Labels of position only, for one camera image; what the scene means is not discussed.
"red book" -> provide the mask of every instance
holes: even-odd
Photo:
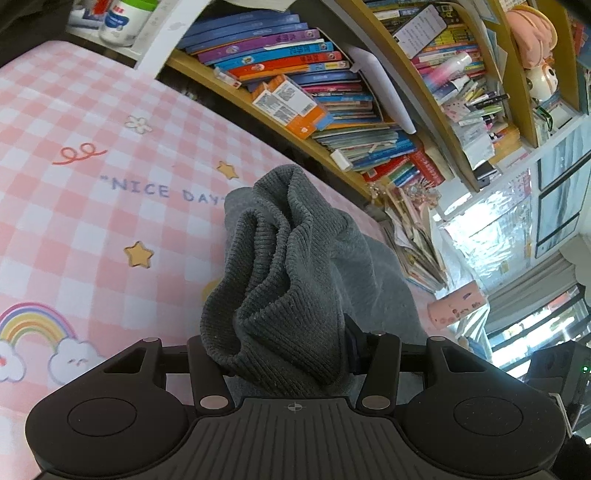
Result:
[[[441,175],[441,172],[433,163],[433,160],[431,160],[423,150],[417,150],[415,153],[409,154],[408,159],[413,162],[419,172],[423,174],[425,180],[433,183],[433,185],[441,185],[445,181],[445,178]]]
[[[390,175],[394,170],[398,167],[401,167],[404,163],[409,161],[408,155],[402,155],[400,157],[395,157],[389,162],[382,163],[377,167],[372,168],[371,170],[363,173],[363,178],[365,181],[376,181],[382,177]]]
[[[266,72],[267,70],[278,70],[296,65],[305,65],[309,63],[324,63],[326,61],[339,61],[343,54],[339,51],[325,51],[322,53],[311,53],[308,55],[297,55],[295,57],[284,57],[282,59],[267,60],[260,63],[251,63],[243,67],[237,67],[229,70],[232,75],[241,77],[251,73]]]

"pen holder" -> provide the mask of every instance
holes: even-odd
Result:
[[[458,288],[442,299],[427,305],[429,319],[438,329],[443,329],[460,321],[487,302],[476,281]]]

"bed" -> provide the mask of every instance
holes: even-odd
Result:
[[[198,334],[223,273],[225,195],[289,162],[158,81],[69,43],[44,43],[0,69],[0,478],[37,474],[24,422],[41,398],[138,339],[178,345]],[[382,239],[369,216],[311,179]],[[412,292],[435,333],[432,296]],[[191,402],[182,379],[169,386]]]

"barcode sticker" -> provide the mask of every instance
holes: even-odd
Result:
[[[289,108],[268,90],[263,91],[252,104],[275,118],[283,126],[297,117],[296,111]]]
[[[302,92],[296,85],[288,80],[284,81],[275,89],[273,95],[277,95],[287,106],[305,116],[310,112],[316,103]]]

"star print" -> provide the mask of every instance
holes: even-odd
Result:
[[[133,115],[127,117],[125,126],[132,130],[135,130],[137,134],[143,135],[146,132],[151,132],[152,127],[147,124],[147,120],[143,117],[136,118]]]
[[[223,173],[228,180],[240,178],[238,175],[236,175],[236,171],[234,170],[234,166],[228,165],[224,161],[220,162],[220,164],[217,166],[216,170],[220,173]]]
[[[138,241],[134,243],[134,246],[125,247],[123,250],[129,259],[130,267],[141,265],[144,268],[150,268],[150,258],[154,255],[154,251],[144,247],[142,242]]]

